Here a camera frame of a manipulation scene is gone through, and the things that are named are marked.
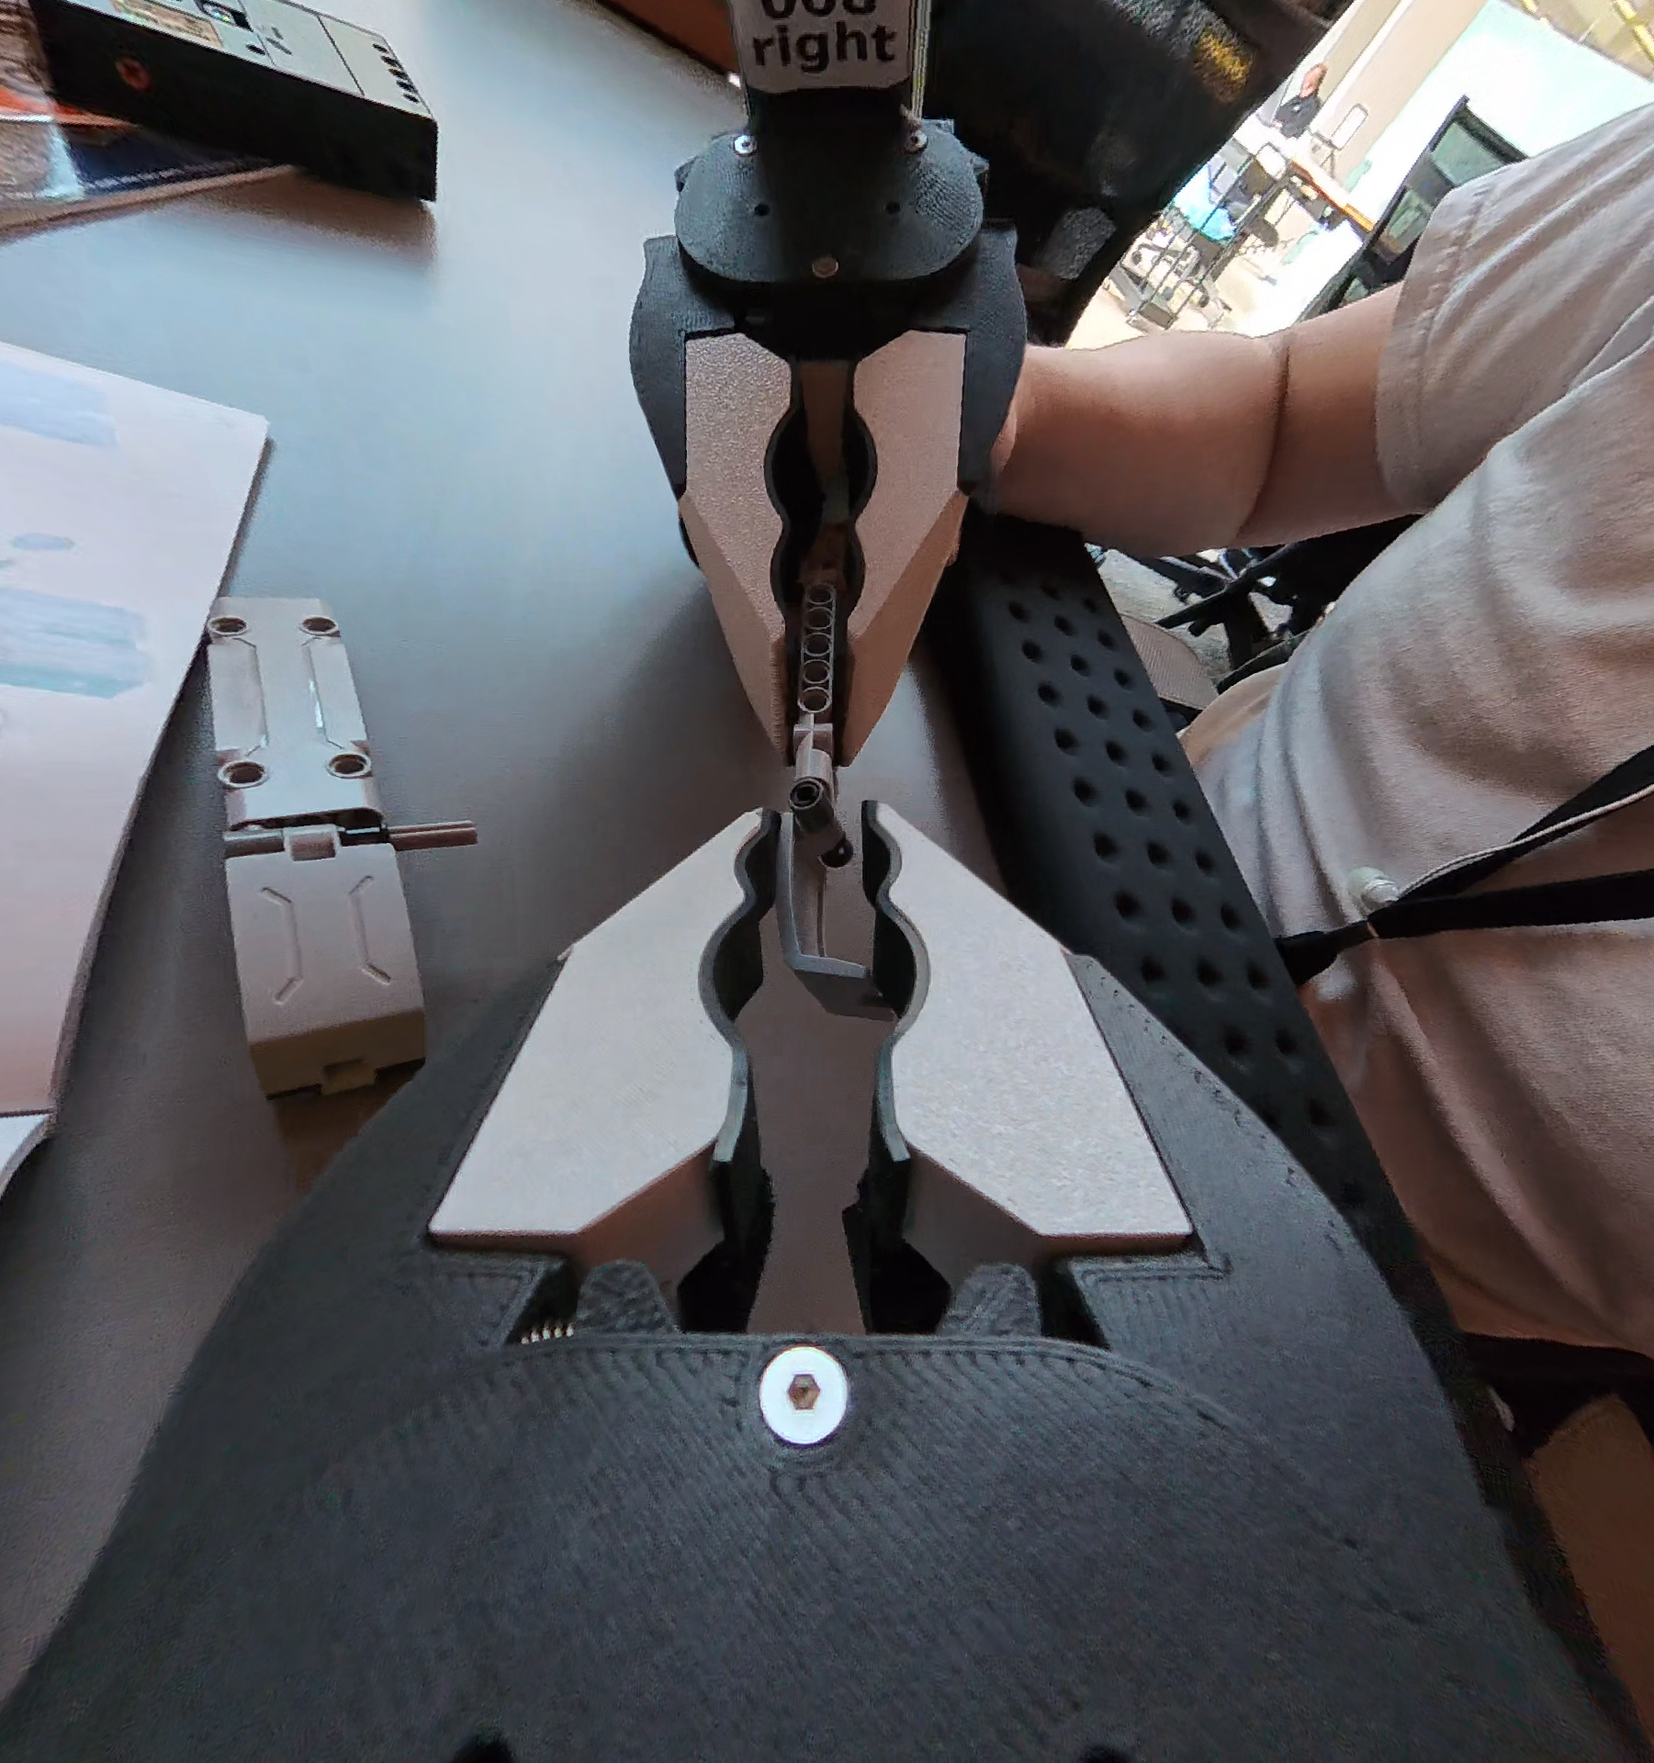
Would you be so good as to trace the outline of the person's white shirt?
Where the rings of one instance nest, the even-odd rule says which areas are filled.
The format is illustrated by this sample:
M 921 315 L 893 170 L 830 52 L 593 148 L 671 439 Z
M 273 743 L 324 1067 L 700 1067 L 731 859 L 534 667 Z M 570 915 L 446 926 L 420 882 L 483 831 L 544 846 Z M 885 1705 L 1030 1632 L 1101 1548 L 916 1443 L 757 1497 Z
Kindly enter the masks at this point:
M 1654 104 L 1442 203 L 1377 453 L 1427 516 L 1187 737 L 1276 934 L 1654 741 Z M 1370 945 L 1305 1000 L 1459 1325 L 1654 1359 L 1654 920 Z

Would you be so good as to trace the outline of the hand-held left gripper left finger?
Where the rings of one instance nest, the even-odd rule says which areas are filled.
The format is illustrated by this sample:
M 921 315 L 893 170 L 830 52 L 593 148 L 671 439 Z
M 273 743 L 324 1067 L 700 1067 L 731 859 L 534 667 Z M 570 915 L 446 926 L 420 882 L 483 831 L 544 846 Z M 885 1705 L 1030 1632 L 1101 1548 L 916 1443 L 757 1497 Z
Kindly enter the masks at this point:
M 429 1222 L 446 1247 L 647 1268 L 744 1331 L 771 1247 L 750 1060 L 778 819 L 750 812 L 578 939 Z

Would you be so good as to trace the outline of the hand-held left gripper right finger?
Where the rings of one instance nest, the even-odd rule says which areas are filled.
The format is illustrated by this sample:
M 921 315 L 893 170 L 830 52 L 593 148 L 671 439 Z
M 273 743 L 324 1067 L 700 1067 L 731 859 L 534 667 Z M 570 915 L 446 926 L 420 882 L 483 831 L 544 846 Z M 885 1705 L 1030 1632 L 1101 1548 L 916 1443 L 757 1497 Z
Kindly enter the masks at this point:
M 868 1331 L 933 1331 L 982 1266 L 1167 1254 L 1192 1228 L 1066 951 L 864 806 L 881 1046 L 845 1237 Z

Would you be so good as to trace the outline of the open instruction booklet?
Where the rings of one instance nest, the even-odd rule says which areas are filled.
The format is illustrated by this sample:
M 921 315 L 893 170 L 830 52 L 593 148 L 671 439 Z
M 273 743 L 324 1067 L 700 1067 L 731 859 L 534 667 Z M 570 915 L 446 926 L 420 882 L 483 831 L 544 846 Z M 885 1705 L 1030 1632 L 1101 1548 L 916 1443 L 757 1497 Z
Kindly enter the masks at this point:
M 0 344 L 0 1197 L 57 1115 L 265 436 L 257 415 Z

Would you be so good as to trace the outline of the black perforated chair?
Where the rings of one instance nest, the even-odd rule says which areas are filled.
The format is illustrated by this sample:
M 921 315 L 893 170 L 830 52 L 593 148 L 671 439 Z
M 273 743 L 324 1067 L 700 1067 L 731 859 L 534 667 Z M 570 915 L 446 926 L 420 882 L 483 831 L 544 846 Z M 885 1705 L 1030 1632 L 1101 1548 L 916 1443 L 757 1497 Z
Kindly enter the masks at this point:
M 1013 903 L 1131 993 L 1339 1212 L 1446 1392 L 1538 1619 L 1621 1754 L 1652 1760 L 1452 1311 L 1083 543 L 973 514 L 927 628 Z

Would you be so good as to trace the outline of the person's right forearm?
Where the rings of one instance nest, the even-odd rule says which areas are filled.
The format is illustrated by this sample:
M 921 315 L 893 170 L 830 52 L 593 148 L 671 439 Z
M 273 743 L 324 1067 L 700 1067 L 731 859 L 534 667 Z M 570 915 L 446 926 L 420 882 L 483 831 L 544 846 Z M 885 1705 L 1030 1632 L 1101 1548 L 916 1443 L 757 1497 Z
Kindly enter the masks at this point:
M 1375 390 L 1402 291 L 1267 338 L 1030 348 L 992 455 L 1001 514 L 1133 556 L 1278 544 L 1408 510 Z

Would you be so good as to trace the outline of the black toy battery box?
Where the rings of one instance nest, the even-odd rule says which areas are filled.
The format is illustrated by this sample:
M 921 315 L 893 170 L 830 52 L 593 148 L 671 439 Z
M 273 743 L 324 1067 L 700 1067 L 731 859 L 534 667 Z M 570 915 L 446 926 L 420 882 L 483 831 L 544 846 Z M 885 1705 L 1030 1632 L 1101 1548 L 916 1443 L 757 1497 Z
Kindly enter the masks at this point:
M 334 186 L 435 201 L 439 127 L 387 41 L 288 3 L 32 3 L 53 94 Z

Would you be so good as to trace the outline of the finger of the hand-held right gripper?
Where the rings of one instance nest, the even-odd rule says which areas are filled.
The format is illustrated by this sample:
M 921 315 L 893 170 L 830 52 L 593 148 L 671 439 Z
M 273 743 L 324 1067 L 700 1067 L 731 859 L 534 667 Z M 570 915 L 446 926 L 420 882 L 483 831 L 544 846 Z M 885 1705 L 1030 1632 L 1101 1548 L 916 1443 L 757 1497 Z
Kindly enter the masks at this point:
M 769 453 L 790 419 L 794 369 L 742 335 L 685 346 L 685 533 L 738 680 L 771 745 L 790 733 L 786 619 L 773 588 L 784 518 Z
M 845 628 L 845 764 L 881 720 L 958 550 L 967 506 L 958 481 L 963 357 L 963 335 L 906 333 L 864 357 L 853 377 L 876 476 L 855 520 L 864 579 Z

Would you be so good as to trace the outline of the grey toy panel with holes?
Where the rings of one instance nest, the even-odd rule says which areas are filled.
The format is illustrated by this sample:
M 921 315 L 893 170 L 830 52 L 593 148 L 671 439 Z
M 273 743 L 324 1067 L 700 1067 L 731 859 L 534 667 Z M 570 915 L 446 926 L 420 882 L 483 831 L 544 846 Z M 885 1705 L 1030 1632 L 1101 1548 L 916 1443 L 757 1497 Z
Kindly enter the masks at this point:
M 797 365 L 794 413 L 778 436 L 774 464 L 786 522 L 778 602 L 788 626 L 794 718 L 832 730 L 837 749 L 851 682 L 847 626 L 864 581 L 855 523 L 870 470 L 866 438 L 851 411 L 849 367 Z

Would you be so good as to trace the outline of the blue paper leaflet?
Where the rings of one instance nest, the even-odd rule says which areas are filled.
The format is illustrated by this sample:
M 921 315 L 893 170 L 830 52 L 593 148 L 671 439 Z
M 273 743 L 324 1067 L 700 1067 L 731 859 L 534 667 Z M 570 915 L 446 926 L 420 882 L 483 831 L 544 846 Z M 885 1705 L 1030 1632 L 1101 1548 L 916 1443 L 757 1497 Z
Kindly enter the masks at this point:
M 59 125 L 70 142 L 80 195 L 2 212 L 0 233 L 88 220 L 105 211 L 256 182 L 286 170 L 240 153 L 170 142 L 128 125 Z

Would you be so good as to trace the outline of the black mesh office chair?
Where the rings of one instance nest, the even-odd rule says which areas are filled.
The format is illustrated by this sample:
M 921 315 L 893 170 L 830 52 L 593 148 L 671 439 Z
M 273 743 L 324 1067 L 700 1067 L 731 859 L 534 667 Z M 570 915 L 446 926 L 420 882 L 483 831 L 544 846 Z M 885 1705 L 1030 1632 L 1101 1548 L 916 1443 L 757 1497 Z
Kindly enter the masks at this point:
M 925 115 L 988 163 L 1030 340 L 1064 344 L 1104 275 L 1345 3 L 937 3 Z

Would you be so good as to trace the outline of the grey joined toy panel assembly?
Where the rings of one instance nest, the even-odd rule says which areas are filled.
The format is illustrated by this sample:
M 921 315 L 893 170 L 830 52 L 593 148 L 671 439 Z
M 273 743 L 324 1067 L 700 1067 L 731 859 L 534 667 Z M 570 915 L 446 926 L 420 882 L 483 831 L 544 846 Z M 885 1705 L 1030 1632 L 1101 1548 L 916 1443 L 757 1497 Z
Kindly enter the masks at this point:
M 206 625 L 231 909 L 267 1098 L 341 1094 L 423 1060 L 397 854 L 469 823 L 389 827 L 338 621 L 317 600 L 221 598 Z

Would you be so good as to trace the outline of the grey desk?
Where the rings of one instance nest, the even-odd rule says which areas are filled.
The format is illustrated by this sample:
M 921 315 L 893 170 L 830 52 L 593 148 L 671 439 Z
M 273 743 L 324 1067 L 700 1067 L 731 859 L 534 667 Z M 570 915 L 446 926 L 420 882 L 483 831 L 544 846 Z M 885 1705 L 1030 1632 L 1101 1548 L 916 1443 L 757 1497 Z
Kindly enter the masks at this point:
M 641 245 L 736 111 L 595 4 L 326 4 L 441 130 L 410 211 L 294 178 L 0 241 L 0 342 L 265 419 L 227 592 L 336 611 L 427 1044 L 780 798 L 631 386 Z M 194 667 L 109 901 L 55 1136 L 0 1203 L 0 1703 L 244 1268 L 393 1082 L 271 1103 Z

